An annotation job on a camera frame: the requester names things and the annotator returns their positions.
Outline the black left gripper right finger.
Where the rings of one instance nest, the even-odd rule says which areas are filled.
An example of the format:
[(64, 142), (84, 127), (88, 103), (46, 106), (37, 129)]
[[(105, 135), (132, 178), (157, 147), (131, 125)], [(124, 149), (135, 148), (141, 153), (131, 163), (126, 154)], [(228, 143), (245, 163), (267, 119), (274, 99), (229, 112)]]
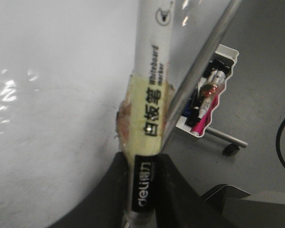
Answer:
[(167, 154), (158, 156), (155, 196), (159, 228), (229, 228), (230, 221), (209, 206), (186, 182)]

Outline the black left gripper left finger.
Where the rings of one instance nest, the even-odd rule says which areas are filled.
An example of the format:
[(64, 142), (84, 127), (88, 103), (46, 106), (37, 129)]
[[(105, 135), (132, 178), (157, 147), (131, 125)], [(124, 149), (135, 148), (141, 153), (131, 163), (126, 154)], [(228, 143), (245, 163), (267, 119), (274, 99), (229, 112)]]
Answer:
[(128, 190), (127, 161), (115, 154), (107, 172), (95, 188), (51, 228), (123, 228)]

